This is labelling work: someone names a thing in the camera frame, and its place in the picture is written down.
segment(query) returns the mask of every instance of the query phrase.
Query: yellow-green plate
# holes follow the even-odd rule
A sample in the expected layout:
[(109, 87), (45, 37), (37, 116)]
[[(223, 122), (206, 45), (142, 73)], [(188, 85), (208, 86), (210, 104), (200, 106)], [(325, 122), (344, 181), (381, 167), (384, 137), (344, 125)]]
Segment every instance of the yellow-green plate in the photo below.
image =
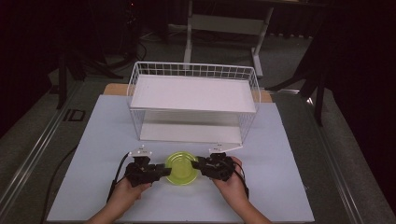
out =
[(165, 167), (172, 168), (172, 172), (166, 178), (175, 185), (188, 185), (197, 176), (198, 172), (191, 166), (191, 161), (197, 161), (190, 152), (179, 151), (166, 159)]

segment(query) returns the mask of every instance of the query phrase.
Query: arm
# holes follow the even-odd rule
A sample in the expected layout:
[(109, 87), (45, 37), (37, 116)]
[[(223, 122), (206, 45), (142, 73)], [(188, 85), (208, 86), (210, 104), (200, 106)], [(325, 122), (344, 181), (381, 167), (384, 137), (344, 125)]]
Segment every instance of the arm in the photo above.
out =
[[(233, 160), (242, 166), (242, 162), (233, 157)], [(241, 168), (236, 166), (236, 172), (241, 173)], [(244, 186), (236, 174), (233, 174), (227, 182), (213, 179), (213, 183), (220, 190), (221, 195), (228, 205), (247, 224), (267, 224), (272, 223), (265, 215), (257, 210), (248, 200)]]
[(150, 184), (139, 185), (132, 188), (128, 179), (123, 178), (120, 183), (114, 188), (113, 194), (108, 200), (107, 204), (93, 217), (91, 217), (86, 224), (110, 224), (113, 223), (132, 206), (134, 201), (141, 198), (143, 191), (148, 189)]

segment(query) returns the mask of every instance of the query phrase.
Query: dark background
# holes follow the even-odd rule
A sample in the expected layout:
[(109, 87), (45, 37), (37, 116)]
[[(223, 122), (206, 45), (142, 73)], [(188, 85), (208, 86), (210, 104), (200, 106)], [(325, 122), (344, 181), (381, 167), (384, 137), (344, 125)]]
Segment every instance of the dark background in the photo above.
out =
[[(142, 23), (157, 30), (166, 41), (167, 23), (185, 24), (186, 2), (134, 1), (137, 8), (131, 9), (128, 1), (1, 0), (0, 136), (50, 89), (47, 74), (58, 67), (59, 36), (90, 58), (106, 62), (107, 53), (134, 53), (136, 42), (125, 40), (138, 35)], [(198, 10), (210, 9), (210, 4), (201, 3)], [(324, 22), (321, 9), (280, 7), (274, 11), (268, 33), (283, 34), (285, 38), (315, 36), (302, 60), (302, 71), (318, 66), (320, 55), (331, 56), (326, 87), (333, 91), (395, 212), (396, 4), (366, 0), (336, 1), (335, 5), (341, 9), (331, 11)], [(217, 13), (243, 11), (227, 9)], [(128, 23), (134, 19), (139, 22)], [(128, 30), (128, 24), (134, 33)]]

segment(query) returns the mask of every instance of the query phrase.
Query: white wire basket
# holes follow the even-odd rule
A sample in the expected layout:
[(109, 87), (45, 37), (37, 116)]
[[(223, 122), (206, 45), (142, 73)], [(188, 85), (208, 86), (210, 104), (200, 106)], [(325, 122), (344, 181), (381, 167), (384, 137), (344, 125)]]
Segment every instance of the white wire basket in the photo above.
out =
[(176, 142), (242, 144), (261, 101), (253, 67), (204, 63), (138, 62), (127, 96), (139, 140)]

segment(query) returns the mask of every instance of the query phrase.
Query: wire rack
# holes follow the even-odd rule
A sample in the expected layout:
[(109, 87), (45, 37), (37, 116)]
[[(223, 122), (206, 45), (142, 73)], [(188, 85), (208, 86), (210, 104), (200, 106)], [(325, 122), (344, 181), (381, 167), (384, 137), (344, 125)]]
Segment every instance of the wire rack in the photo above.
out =
[[(224, 64), (206, 64), (206, 63), (158, 63), (158, 62), (137, 62), (134, 65), (127, 96), (128, 106), (134, 121), (134, 127), (137, 136), (140, 135), (145, 110), (134, 110), (131, 108), (132, 97), (134, 95), (135, 85), (140, 75), (157, 75), (157, 76), (180, 76), (180, 77), (204, 77), (204, 78), (222, 78), (245, 80), (251, 90), (251, 97), (255, 102), (256, 111), (259, 109), (258, 103), (261, 101), (261, 92), (257, 81), (256, 73), (253, 67), (224, 65)], [(241, 138), (244, 140), (248, 135), (248, 130), (255, 115), (239, 114), (239, 126)]]

